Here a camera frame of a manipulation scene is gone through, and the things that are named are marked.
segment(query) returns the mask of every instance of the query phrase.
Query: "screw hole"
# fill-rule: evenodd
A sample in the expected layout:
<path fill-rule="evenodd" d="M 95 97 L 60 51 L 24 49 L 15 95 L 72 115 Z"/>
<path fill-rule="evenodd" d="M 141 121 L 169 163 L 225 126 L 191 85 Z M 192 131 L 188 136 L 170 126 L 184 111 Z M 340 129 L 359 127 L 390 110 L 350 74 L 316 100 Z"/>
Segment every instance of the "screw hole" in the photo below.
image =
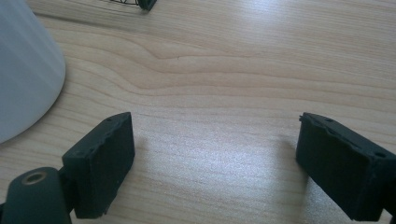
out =
<path fill-rule="evenodd" d="M 35 173 L 32 173 L 32 174 L 26 176 L 22 180 L 22 184 L 33 185 L 33 184 L 36 184 L 36 183 L 42 181 L 43 179 L 45 179 L 46 176 L 47 176 L 47 173 L 45 173 L 45 172 L 35 172 Z"/>
<path fill-rule="evenodd" d="M 377 157 L 381 157 L 381 158 L 387 157 L 384 153 L 381 153 L 381 152 L 376 152 L 375 155 L 376 155 Z"/>

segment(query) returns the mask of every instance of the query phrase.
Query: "wooden table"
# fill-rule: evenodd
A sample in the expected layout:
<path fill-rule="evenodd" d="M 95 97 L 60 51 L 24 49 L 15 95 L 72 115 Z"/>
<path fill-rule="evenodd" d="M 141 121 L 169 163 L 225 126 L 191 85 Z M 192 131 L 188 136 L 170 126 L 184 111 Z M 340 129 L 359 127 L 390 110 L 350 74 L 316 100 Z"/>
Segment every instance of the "wooden table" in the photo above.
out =
<path fill-rule="evenodd" d="M 136 157 L 85 223 L 352 223 L 295 161 L 299 116 L 396 153 L 392 0 L 28 0 L 64 51 L 53 108 L 0 146 L 0 195 L 130 111 Z M 380 223 L 389 223 L 383 213 Z"/>

